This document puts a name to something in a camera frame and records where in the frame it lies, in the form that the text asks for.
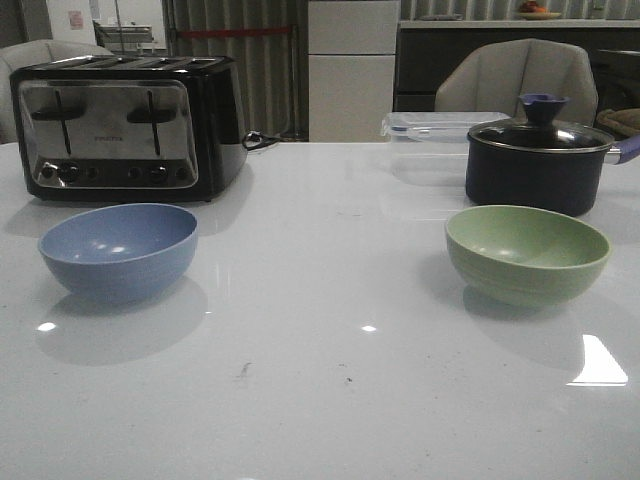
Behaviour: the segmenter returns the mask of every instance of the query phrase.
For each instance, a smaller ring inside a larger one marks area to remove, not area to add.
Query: gray chair
[[[0,50],[0,143],[17,140],[9,75],[21,67],[82,55],[112,55],[112,53],[97,45],[59,40],[34,40]]]
[[[598,106],[587,52],[575,45],[528,38],[472,52],[436,93],[436,111],[524,116],[518,96],[551,93],[571,101],[559,120],[593,125]]]

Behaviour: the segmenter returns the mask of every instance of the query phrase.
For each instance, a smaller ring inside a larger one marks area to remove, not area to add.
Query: stainless steel toaster
[[[228,57],[86,56],[11,75],[28,191],[81,201],[211,200],[246,160]]]

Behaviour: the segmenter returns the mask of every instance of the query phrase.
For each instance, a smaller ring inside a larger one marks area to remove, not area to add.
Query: blue bowl
[[[173,205],[117,205],[59,223],[38,249],[70,292],[121,304],[156,295],[182,276],[195,253],[197,223]]]

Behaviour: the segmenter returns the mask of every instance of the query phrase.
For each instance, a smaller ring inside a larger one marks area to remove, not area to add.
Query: ceramic bowl
[[[137,203],[75,215],[47,231],[38,249],[69,291],[121,304],[158,294],[189,267],[197,220],[173,205]]]
[[[611,245],[590,225],[531,207],[487,205],[462,210],[446,224],[449,257],[462,278],[504,303],[541,307],[587,290]]]

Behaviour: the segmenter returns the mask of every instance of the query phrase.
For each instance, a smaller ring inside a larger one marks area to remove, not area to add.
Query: lid knob
[[[525,93],[518,97],[524,107],[529,123],[539,126],[549,125],[562,110],[569,97],[558,97],[549,93]]]

